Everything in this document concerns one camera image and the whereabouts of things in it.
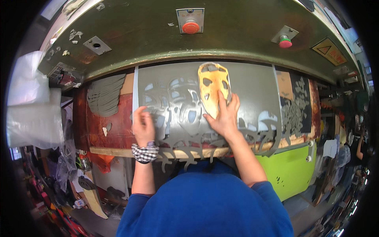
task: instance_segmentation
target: left hand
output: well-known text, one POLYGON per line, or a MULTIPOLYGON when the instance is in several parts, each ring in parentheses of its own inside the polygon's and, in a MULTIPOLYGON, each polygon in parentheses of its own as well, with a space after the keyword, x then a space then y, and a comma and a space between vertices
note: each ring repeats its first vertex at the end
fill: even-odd
POLYGON ((146 106, 141 106, 133 113, 133 132, 139 147, 146 147, 155 138, 155 128, 149 112, 144 112, 146 106))

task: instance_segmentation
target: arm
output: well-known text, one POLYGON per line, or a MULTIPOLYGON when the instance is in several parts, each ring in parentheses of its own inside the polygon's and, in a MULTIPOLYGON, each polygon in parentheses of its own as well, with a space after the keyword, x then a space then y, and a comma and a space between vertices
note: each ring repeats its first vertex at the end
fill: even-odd
POLYGON ((363 153, 360 152, 360 148, 362 147, 362 141, 363 141, 363 134, 361 134, 359 142, 358 142, 358 147, 357 147, 357 157, 358 159, 362 160, 363 159, 363 153))
POLYGON ((204 114, 210 126, 229 143, 242 181, 249 187, 255 183, 267 181, 266 173, 237 128, 237 112, 240 108, 238 95, 232 94, 232 101, 226 106, 224 96, 219 94, 220 113, 216 119, 204 114))
MULTIPOLYGON (((149 112, 143 112, 146 106, 141 106, 133 113, 133 132, 139 147, 146 147, 149 141, 153 141, 155 130, 153 120, 149 112)), ((153 166, 150 163, 142 164, 136 161, 132 194, 155 194, 153 166)))

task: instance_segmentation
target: lime green panel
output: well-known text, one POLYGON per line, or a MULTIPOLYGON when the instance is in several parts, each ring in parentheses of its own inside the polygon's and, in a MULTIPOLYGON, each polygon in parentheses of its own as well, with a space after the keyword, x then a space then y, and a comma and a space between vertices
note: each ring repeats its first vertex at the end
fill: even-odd
POLYGON ((268 157, 257 155, 280 201, 306 190, 315 169, 315 159, 306 162, 308 146, 268 157))

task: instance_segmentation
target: checkered scrunchie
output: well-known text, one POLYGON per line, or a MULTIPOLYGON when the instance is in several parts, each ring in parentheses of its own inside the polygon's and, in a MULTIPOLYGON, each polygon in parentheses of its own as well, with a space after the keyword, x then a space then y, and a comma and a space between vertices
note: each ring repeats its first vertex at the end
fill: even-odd
POLYGON ((158 157, 159 147, 154 145, 154 141, 147 143, 146 147, 139 147, 137 143, 132 145, 132 153, 136 161, 147 164, 158 157))

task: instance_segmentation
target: person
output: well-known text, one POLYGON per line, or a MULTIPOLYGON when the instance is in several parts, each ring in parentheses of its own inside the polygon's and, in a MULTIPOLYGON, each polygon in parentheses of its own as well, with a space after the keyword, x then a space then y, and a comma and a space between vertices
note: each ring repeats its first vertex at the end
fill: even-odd
POLYGON ((364 132, 362 132, 359 141, 354 139, 350 146, 350 161, 346 166, 362 165, 367 167, 368 160, 370 159, 370 153, 368 152, 368 144, 363 141, 364 132))
MULTIPOLYGON (((116 236, 293 236, 290 218, 261 164, 237 128, 240 99, 232 94, 226 106, 219 91, 216 119, 204 114, 210 126, 231 147, 241 179, 229 173, 182 172, 155 192, 151 162, 136 158, 132 195, 116 236)), ((137 148, 148 144, 155 131, 148 112, 134 112, 137 148)))

